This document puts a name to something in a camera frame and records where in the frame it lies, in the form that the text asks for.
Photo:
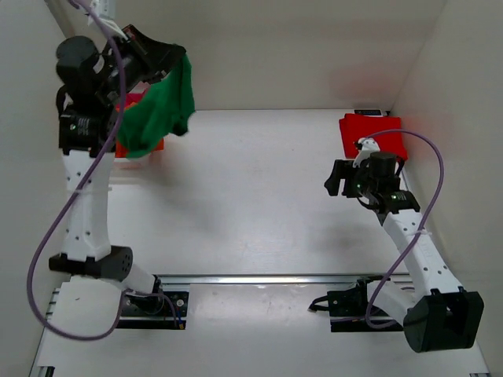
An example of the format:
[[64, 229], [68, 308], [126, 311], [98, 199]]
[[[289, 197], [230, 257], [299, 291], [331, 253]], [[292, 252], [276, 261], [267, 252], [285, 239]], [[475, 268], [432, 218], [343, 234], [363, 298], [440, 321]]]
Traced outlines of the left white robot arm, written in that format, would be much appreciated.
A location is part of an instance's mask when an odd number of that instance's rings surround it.
[[103, 49], [82, 35], [68, 38], [56, 58], [59, 147], [70, 205], [63, 247], [49, 267], [115, 284], [147, 314], [161, 313], [169, 300], [160, 279], [135, 263], [129, 247], [109, 239], [108, 185], [118, 146], [136, 159], [167, 135], [187, 132], [194, 101], [185, 48], [130, 25]]

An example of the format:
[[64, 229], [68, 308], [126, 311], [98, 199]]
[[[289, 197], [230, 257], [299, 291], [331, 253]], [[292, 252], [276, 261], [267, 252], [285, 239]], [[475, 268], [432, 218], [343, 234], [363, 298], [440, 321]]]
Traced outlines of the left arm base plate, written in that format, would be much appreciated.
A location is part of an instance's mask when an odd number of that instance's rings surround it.
[[160, 298], [126, 295], [117, 328], [185, 330], [189, 308], [189, 287], [164, 285], [163, 293], [171, 300], [174, 310], [167, 301], [160, 304]]

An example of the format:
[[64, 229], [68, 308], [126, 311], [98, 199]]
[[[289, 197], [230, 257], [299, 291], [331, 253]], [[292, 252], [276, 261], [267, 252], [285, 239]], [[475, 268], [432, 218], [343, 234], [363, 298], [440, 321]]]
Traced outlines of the green t shirt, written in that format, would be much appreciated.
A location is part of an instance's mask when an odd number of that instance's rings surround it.
[[161, 82], [150, 85], [144, 98], [125, 108], [117, 146], [128, 159], [154, 152], [169, 135], [189, 132], [189, 118], [196, 111], [192, 65], [187, 56]]

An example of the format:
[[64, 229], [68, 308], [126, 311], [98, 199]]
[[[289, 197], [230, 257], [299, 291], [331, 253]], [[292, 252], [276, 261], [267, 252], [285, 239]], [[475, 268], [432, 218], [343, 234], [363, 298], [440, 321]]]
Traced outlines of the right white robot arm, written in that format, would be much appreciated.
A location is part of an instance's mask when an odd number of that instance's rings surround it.
[[358, 322], [376, 331], [388, 316], [392, 329], [401, 328], [417, 353], [462, 350], [473, 347], [484, 303], [476, 291], [467, 291], [456, 278], [425, 229], [415, 196], [402, 189], [404, 162], [389, 152], [367, 152], [361, 161], [338, 159], [324, 186], [330, 196], [355, 198], [374, 212], [390, 236], [413, 282], [407, 291], [389, 275], [365, 276], [353, 287], [328, 291], [312, 301], [309, 309], [325, 311], [333, 327]]

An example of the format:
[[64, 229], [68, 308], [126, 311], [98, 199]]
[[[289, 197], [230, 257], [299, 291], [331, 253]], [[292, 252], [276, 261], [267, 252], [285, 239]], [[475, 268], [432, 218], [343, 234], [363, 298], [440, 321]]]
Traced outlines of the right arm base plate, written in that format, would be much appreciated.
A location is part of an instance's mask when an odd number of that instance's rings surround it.
[[377, 282], [377, 278], [378, 276], [365, 277], [358, 279], [351, 287], [328, 291], [325, 296], [314, 299], [308, 310], [312, 313], [328, 313], [332, 333], [402, 332], [402, 326], [395, 322], [381, 329], [371, 328], [365, 322], [368, 306], [367, 286]]

